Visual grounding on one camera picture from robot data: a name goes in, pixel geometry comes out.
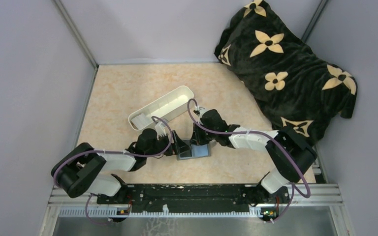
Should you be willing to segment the dark credit card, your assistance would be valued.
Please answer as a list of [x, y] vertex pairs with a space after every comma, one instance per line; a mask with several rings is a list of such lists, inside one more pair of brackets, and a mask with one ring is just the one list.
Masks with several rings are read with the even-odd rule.
[[192, 146], [190, 140], [182, 140], [179, 143], [179, 154], [177, 155], [178, 160], [187, 160], [192, 158]]

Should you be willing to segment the white plastic tray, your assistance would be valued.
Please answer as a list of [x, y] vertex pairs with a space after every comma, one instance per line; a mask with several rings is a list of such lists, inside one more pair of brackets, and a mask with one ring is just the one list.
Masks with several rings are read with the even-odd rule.
[[165, 121], [171, 121], [179, 115], [187, 111], [187, 104], [190, 99], [194, 98], [194, 93], [187, 86], [179, 86], [176, 89], [170, 91], [164, 96], [151, 102], [150, 104], [138, 109], [128, 116], [128, 122], [135, 131], [142, 131], [146, 128], [153, 128], [155, 122], [153, 121], [149, 126], [142, 130], [136, 130], [130, 123], [130, 119], [136, 115], [143, 113], [147, 117], [153, 116], [159, 117]]

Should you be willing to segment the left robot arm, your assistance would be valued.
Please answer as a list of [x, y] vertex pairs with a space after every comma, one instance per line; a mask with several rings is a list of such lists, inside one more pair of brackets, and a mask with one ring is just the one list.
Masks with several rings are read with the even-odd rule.
[[167, 135], [148, 128], [137, 141], [119, 152], [98, 151], [89, 143], [81, 143], [53, 167], [51, 176], [55, 185], [71, 198], [88, 192], [109, 196], [120, 204], [127, 199], [128, 190], [124, 182], [113, 175], [115, 171], [135, 172], [145, 166], [149, 158], [187, 151], [191, 151], [191, 146], [175, 131]]

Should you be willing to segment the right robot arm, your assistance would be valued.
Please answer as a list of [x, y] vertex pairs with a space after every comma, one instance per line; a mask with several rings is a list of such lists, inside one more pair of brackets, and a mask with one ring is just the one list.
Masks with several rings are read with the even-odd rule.
[[216, 141], [223, 147], [269, 154], [275, 167], [262, 178], [257, 190], [258, 198], [264, 203], [271, 202], [281, 187], [300, 181], [316, 160], [314, 149], [292, 127], [257, 131], [227, 124], [215, 109], [197, 107], [189, 113], [193, 114], [199, 117], [193, 124], [193, 143], [203, 145]]

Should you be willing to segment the stack of white cards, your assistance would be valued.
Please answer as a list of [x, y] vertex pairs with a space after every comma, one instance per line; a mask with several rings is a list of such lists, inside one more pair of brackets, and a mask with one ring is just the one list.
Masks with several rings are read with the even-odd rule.
[[153, 122], [151, 118], [143, 113], [134, 115], [129, 121], [136, 130], [142, 130]]

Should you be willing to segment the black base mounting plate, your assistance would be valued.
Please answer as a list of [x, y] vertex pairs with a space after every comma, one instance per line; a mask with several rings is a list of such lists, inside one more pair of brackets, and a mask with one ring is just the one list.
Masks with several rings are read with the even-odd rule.
[[289, 200], [287, 187], [270, 194], [258, 184], [129, 184], [113, 197], [99, 195], [97, 203], [130, 205], [133, 213], [161, 212], [163, 206], [171, 213], [239, 213]]

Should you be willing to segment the black floral blanket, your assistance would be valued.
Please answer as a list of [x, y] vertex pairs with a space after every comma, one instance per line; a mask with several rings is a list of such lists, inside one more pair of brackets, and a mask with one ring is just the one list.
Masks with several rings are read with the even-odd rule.
[[289, 126], [313, 146], [331, 119], [353, 115], [356, 79], [318, 58], [263, 0], [232, 17], [214, 54], [244, 83], [274, 130]]

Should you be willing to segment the aluminium frame rail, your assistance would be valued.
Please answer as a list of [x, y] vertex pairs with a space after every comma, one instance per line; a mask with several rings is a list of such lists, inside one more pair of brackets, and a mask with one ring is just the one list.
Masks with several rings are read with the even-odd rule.
[[60, 207], [62, 216], [90, 216], [90, 217], [270, 217], [275, 218], [285, 207], [331, 207], [343, 204], [338, 186], [334, 184], [302, 184], [295, 188], [286, 186], [290, 200], [286, 204], [276, 203], [251, 206], [248, 212], [231, 213], [171, 213], [167, 206], [161, 212], [133, 213], [130, 205], [113, 204], [100, 205], [97, 198], [101, 194], [92, 196], [90, 193], [71, 198], [62, 189], [54, 188], [48, 205]]

